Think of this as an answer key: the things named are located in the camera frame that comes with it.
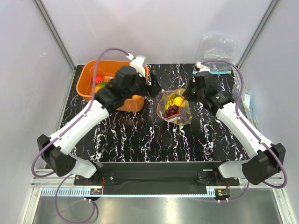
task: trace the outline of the red tomato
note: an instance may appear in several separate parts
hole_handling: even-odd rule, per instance
[[[95,78],[95,84],[96,85],[103,82],[103,81],[104,81],[104,78],[102,76],[99,76],[99,75],[96,76],[96,78]]]

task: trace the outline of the reflective metal surface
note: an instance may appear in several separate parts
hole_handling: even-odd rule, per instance
[[[240,194],[232,189],[232,198]],[[75,197],[59,197],[61,211]],[[245,196],[231,203],[203,202],[192,198],[100,198],[96,201],[99,215],[89,223],[95,224],[281,224],[273,191],[249,189]],[[92,212],[92,205],[80,202],[62,214],[73,222],[84,221]],[[60,224],[54,197],[40,198],[34,224]]]

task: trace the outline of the table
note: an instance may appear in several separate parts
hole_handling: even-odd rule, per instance
[[[164,90],[186,88],[193,71],[193,64],[148,66]],[[77,67],[61,126],[86,105],[76,92],[83,67]],[[232,91],[233,74],[216,77],[220,89]],[[201,103],[190,103],[190,125],[177,126],[160,119],[156,108],[161,96],[162,93],[157,98],[146,98],[143,109],[137,113],[116,111],[88,132],[72,153],[94,162],[223,161],[248,158],[232,132],[203,109]]]

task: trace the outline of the marble tabletop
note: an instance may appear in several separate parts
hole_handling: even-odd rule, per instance
[[[61,126],[69,122],[86,105],[76,92],[83,69],[76,70]],[[164,90],[186,88],[193,64],[150,64]],[[222,90],[232,91],[232,74],[216,75]],[[141,111],[116,111],[99,123],[74,147],[72,153],[83,159],[98,161],[223,161],[244,160],[244,148],[232,132],[216,120],[201,103],[189,103],[192,122],[177,126],[157,117],[157,98],[146,98]]]

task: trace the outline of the orange plastic bin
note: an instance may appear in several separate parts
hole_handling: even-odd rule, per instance
[[[93,60],[84,66],[76,86],[77,93],[87,102],[92,98],[92,79],[96,62],[97,60]],[[104,82],[109,82],[115,77],[118,69],[128,65],[130,65],[130,62],[101,60],[98,66],[97,75],[103,76]],[[148,67],[145,68],[145,73],[146,77],[148,77]],[[124,105],[117,110],[138,112],[142,109],[143,105],[144,97],[138,96],[136,98],[126,99]]]

